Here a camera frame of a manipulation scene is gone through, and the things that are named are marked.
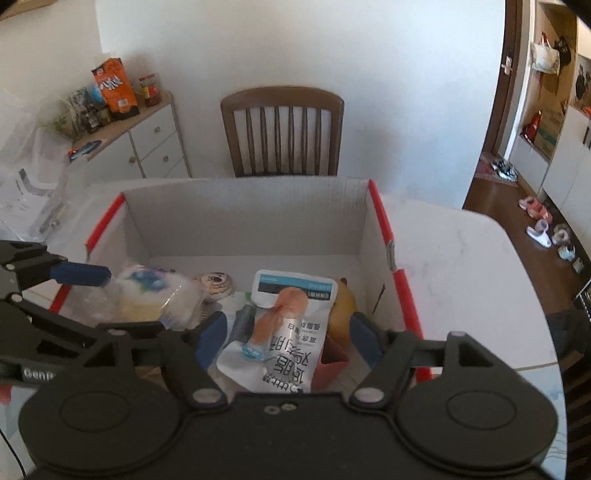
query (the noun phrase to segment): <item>wooden floor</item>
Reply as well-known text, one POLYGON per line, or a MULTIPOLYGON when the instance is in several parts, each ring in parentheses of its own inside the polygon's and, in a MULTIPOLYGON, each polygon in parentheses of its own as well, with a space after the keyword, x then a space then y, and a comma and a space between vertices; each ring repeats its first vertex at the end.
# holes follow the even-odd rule
POLYGON ((572 300, 583 287, 583 279, 570 263, 558 256, 556 247, 545 249, 527 236, 525 227, 535 222, 517 205, 525 196, 527 194, 521 187, 474 179, 464 210, 488 215, 505 229, 546 315, 572 308, 572 300))

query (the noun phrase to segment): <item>cable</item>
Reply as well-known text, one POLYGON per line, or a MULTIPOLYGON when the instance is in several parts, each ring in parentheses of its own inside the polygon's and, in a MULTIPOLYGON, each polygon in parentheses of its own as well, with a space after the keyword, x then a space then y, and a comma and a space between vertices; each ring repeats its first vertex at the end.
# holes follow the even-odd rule
POLYGON ((27 472, 25 471, 25 468, 22 465, 21 459, 18 457, 17 453, 14 451, 14 448, 12 448, 12 445, 10 445, 10 442, 6 438, 6 435, 4 435, 4 432, 2 431, 2 429, 0 429, 0 435, 2 436, 4 441, 6 442, 6 445, 8 445, 8 448, 10 448, 10 451, 12 452, 14 459, 17 461, 18 466, 21 468, 22 477, 27 478, 27 472))

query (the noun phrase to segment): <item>pear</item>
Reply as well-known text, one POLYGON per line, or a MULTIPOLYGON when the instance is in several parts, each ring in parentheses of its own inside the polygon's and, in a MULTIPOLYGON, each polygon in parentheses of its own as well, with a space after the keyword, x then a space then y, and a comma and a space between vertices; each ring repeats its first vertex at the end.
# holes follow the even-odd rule
POLYGON ((341 278, 337 283, 339 290, 335 303, 330 309, 328 335, 340 346, 346 348, 351 343, 349 321, 351 315, 357 312, 357 303, 347 286, 347 279, 341 278))

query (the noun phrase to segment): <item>orange snack bag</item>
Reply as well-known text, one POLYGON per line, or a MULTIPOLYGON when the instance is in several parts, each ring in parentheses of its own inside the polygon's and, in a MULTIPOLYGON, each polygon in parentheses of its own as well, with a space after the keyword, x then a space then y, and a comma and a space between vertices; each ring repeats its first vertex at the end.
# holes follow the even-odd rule
POLYGON ((108 59, 92 73, 113 120, 139 115, 138 101, 121 59, 108 59))

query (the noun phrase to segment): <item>rug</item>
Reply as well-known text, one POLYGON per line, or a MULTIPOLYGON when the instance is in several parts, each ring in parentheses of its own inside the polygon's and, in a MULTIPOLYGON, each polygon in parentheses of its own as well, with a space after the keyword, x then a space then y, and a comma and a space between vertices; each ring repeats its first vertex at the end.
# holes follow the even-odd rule
POLYGON ((474 178, 517 187, 517 182, 503 180, 496 174, 496 172, 491 167, 491 163, 493 161, 494 157, 491 153, 482 152, 480 154, 480 158, 478 159, 478 165, 476 166, 476 171, 474 172, 474 178))

